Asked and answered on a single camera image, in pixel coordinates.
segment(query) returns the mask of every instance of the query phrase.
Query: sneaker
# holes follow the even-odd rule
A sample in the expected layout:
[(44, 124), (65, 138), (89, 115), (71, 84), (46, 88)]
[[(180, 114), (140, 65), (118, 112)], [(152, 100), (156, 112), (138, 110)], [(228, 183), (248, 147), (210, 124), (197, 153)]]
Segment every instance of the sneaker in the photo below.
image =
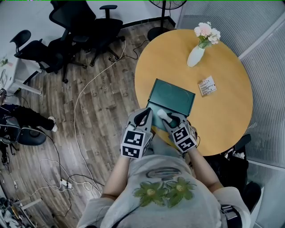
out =
[(53, 116), (50, 116), (49, 119), (51, 119), (54, 123), (54, 126), (52, 128), (53, 132), (57, 132), (57, 124), (55, 123), (55, 118)]

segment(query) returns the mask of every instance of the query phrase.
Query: white desk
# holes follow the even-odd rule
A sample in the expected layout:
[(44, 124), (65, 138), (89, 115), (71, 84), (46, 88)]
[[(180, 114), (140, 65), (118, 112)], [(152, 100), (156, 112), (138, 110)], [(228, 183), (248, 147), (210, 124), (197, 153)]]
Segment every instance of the white desk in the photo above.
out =
[(40, 95), (41, 94), (40, 90), (37, 90), (35, 88), (32, 88), (28, 85), (23, 84), (24, 83), (23, 81), (15, 78), (15, 74), (17, 71), (17, 66), (20, 61), (23, 61), (26, 65), (33, 67), (35, 71), (42, 72), (42, 70), (38, 66), (36, 66), (33, 62), (29, 60), (22, 60), (14, 56), (9, 56), (8, 61), (12, 65), (8, 63), (4, 65), (3, 67), (0, 67), (0, 77), (1, 77), (0, 87), (3, 87), (5, 90), (9, 91), (10, 87), (13, 85), (21, 89)]

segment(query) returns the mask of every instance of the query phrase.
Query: white vase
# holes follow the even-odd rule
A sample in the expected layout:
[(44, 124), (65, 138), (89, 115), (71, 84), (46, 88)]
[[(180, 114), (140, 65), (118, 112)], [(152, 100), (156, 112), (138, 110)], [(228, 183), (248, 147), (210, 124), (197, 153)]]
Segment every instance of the white vase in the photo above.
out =
[(198, 45), (193, 48), (193, 50), (190, 52), (188, 60), (187, 60), (187, 65), (190, 67), (195, 66), (202, 58), (204, 55), (205, 49), (200, 48)]

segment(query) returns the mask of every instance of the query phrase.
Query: wooden floor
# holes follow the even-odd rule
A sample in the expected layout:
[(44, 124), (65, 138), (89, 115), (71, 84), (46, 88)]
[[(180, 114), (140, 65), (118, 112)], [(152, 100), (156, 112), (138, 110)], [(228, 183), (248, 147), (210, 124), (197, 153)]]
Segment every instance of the wooden floor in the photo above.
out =
[[(147, 40), (147, 32), (152, 27), (159, 26), (159, 22), (140, 24), (121, 30), (119, 35), (126, 38), (124, 54), (134, 56), (132, 49), (140, 46)], [(165, 22), (165, 27), (173, 27)], [(140, 54), (148, 42), (137, 49)], [(120, 56), (124, 43), (118, 41), (111, 48)], [(34, 111), (43, 116), (54, 116), (58, 132), (50, 135), (59, 151), (61, 164), (68, 175), (84, 174), (90, 176), (84, 160), (80, 154), (74, 135), (74, 106), (79, 92), (98, 73), (111, 65), (109, 53), (100, 55), (94, 67), (89, 67), (93, 53), (81, 52), (77, 55), (78, 61), (88, 65), (87, 69), (69, 65), (67, 70), (68, 84), (61, 82), (61, 73), (41, 73), (35, 76), (29, 85), (42, 91), (42, 95), (21, 91), (20, 95), (27, 99)], [(76, 107), (77, 138), (87, 165), (93, 177), (101, 183), (108, 179), (112, 168), (119, 156), (120, 137), (122, 126), (126, 123), (128, 115), (138, 109), (138, 102), (134, 90), (134, 73), (137, 60), (125, 57), (113, 67), (102, 73), (90, 83), (81, 94)], [(70, 191), (72, 203), (71, 210), (65, 218), (52, 218), (55, 215), (64, 215), (70, 207), (67, 191), (58, 192), (51, 188), (39, 190), (48, 186), (40, 173), (40, 160), (50, 159), (58, 161), (57, 152), (49, 138), (38, 147), (17, 145), (20, 151), (15, 156), (10, 155), (10, 174), (1, 168), (0, 181), (7, 197), (11, 199), (28, 199), (29, 203), (38, 198), (43, 201), (27, 210), (37, 227), (60, 228), (76, 227), (89, 199), (98, 197), (98, 191), (87, 191), (84, 186), (74, 184)], [(59, 165), (56, 162), (42, 160), (41, 171), (50, 185), (59, 186)], [(67, 174), (61, 170), (62, 177), (67, 179)], [(74, 180), (83, 182), (88, 180), (80, 176)]]

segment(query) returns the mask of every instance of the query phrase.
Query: green flower print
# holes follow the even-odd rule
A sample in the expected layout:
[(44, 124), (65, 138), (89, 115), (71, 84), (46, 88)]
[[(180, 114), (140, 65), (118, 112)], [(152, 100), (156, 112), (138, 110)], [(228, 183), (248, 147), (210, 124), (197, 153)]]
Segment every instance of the green flower print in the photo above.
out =
[(185, 181), (183, 177), (179, 177), (176, 181), (169, 181), (166, 185), (170, 188), (169, 193), (167, 193), (166, 198), (168, 200), (167, 206), (169, 208), (178, 204), (181, 199), (184, 197), (186, 200), (191, 200), (193, 198), (193, 193), (190, 190), (193, 190), (193, 185), (190, 181)]
[(157, 205), (164, 207), (163, 196), (168, 192), (166, 188), (163, 188), (163, 182), (141, 182), (141, 188), (137, 188), (133, 191), (133, 196), (141, 197), (140, 206), (145, 207), (151, 202), (155, 202)]

